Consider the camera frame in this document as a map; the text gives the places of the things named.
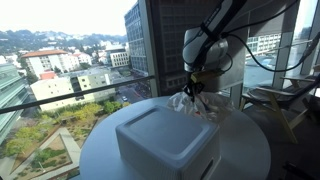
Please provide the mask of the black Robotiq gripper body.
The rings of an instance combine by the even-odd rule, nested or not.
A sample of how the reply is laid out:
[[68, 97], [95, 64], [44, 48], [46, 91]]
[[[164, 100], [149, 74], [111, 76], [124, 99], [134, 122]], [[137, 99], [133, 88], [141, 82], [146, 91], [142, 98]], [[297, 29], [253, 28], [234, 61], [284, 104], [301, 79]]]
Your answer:
[[198, 95], [204, 89], [204, 84], [193, 74], [187, 74], [187, 83], [183, 88], [183, 91], [192, 99]]

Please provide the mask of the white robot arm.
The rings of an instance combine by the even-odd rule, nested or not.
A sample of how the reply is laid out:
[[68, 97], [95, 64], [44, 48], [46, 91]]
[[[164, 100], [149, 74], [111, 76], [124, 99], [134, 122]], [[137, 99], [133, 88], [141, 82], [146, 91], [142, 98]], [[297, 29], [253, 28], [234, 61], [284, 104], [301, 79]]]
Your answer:
[[223, 30], [236, 17], [248, 0], [219, 0], [209, 16], [199, 26], [188, 29], [184, 34], [182, 58], [187, 72], [187, 84], [183, 91], [194, 99], [203, 89], [191, 76], [203, 70], [210, 48], [221, 42]]

